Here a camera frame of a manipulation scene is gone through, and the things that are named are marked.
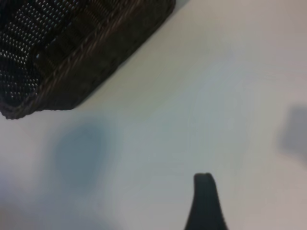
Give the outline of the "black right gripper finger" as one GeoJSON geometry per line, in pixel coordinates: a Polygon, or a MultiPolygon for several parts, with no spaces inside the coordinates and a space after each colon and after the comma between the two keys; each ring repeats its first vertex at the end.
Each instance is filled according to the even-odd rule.
{"type": "Polygon", "coordinates": [[[210,173],[194,175],[194,196],[186,230],[226,230],[217,186],[210,173]]]}

